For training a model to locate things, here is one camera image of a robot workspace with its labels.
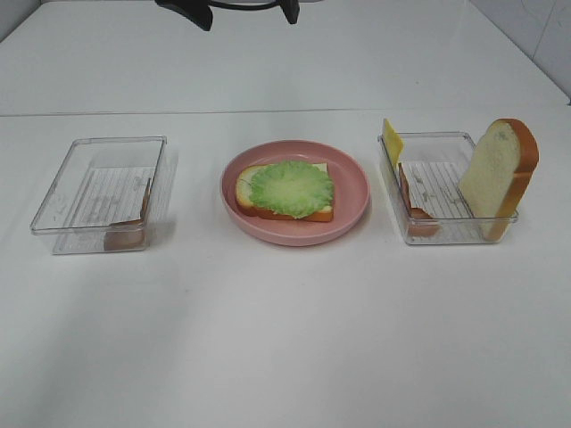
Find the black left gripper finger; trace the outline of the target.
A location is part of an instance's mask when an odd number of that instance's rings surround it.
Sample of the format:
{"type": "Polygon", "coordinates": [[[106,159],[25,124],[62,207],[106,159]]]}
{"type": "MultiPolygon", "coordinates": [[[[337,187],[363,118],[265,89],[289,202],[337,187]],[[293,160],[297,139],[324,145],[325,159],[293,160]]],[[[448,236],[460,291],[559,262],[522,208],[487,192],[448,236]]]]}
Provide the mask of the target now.
{"type": "Polygon", "coordinates": [[[213,14],[207,1],[203,0],[155,0],[164,9],[171,10],[193,22],[204,31],[210,31],[213,14]]]}
{"type": "Polygon", "coordinates": [[[279,0],[279,6],[290,24],[296,24],[300,13],[298,0],[279,0]]]}

